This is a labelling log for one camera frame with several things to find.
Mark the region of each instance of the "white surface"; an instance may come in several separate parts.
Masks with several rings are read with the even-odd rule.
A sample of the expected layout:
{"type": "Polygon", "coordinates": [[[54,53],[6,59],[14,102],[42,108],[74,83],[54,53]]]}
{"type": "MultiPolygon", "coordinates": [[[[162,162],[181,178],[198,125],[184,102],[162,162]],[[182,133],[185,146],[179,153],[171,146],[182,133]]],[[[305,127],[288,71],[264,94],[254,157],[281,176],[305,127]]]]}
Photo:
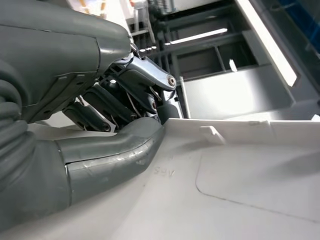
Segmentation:
{"type": "Polygon", "coordinates": [[[318,240],[320,123],[170,119],[152,163],[5,240],[318,240]],[[212,126],[224,146],[207,141],[212,126]]]}
{"type": "Polygon", "coordinates": [[[272,65],[185,81],[184,88],[193,119],[227,119],[288,108],[292,102],[272,65]]]}
{"type": "Polygon", "coordinates": [[[281,73],[283,79],[292,87],[297,80],[297,75],[271,34],[266,29],[259,15],[249,0],[235,0],[244,15],[272,58],[274,65],[281,73]]]}
{"type": "Polygon", "coordinates": [[[220,0],[174,0],[174,4],[175,10],[179,12],[219,1],[220,0]]]}

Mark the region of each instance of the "cable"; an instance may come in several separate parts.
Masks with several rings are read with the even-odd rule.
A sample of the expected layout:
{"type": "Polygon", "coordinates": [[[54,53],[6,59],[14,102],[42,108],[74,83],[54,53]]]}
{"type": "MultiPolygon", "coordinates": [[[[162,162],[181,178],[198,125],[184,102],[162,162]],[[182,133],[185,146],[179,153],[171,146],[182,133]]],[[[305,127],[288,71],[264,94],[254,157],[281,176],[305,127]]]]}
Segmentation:
{"type": "Polygon", "coordinates": [[[128,92],[127,92],[127,96],[129,98],[129,101],[131,102],[131,106],[132,106],[132,107],[133,107],[133,109],[135,111],[135,113],[136,113],[137,115],[138,115],[140,118],[141,118],[141,114],[140,114],[140,113],[138,112],[138,110],[137,110],[137,108],[134,105],[134,103],[132,102],[131,97],[129,95],[129,93],[128,93],[128,92]]]}
{"type": "Polygon", "coordinates": [[[112,115],[110,115],[111,116],[111,119],[113,121],[113,123],[118,128],[118,129],[119,129],[119,125],[118,125],[118,123],[113,118],[113,116],[112,115]]]}
{"type": "Polygon", "coordinates": [[[155,95],[159,102],[162,101],[162,99],[158,94],[158,92],[155,91],[152,86],[149,87],[151,92],[155,95]]]}

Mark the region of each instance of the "white plastic panel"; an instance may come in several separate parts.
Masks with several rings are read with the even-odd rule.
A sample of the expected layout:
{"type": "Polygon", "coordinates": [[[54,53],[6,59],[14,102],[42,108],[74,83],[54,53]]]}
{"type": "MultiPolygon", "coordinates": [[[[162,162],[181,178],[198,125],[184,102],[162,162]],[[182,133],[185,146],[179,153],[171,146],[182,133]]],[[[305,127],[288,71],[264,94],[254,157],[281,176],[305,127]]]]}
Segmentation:
{"type": "Polygon", "coordinates": [[[146,172],[0,239],[318,240],[319,126],[170,119],[146,172]]]}

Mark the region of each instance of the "robotic arm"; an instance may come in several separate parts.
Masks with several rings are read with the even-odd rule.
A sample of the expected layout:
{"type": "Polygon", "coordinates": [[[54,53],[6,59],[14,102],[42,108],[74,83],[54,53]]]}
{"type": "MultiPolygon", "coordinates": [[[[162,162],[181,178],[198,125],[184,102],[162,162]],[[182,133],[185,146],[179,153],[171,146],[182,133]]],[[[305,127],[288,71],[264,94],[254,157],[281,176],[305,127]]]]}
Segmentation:
{"type": "Polygon", "coordinates": [[[182,116],[176,80],[140,58],[117,24],[3,0],[0,36],[0,232],[137,176],[162,140],[157,116],[162,124],[182,116]],[[80,96],[92,107],[75,101],[80,96]],[[108,132],[96,110],[118,134],[38,140],[27,131],[63,111],[81,128],[108,132]]]}

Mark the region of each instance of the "gray protective cover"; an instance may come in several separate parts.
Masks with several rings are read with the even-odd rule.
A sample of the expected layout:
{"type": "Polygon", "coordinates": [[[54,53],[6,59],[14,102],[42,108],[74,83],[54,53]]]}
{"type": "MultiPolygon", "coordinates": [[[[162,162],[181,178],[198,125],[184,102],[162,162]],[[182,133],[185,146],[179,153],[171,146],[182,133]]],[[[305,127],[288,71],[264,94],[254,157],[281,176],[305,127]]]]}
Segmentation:
{"type": "Polygon", "coordinates": [[[140,118],[112,137],[36,140],[49,118],[128,56],[122,26],[35,0],[0,6],[0,232],[66,209],[144,171],[163,127],[140,118]]]}
{"type": "Polygon", "coordinates": [[[17,89],[22,118],[48,119],[130,51],[112,22],[35,0],[2,0],[0,79],[17,89]]]}

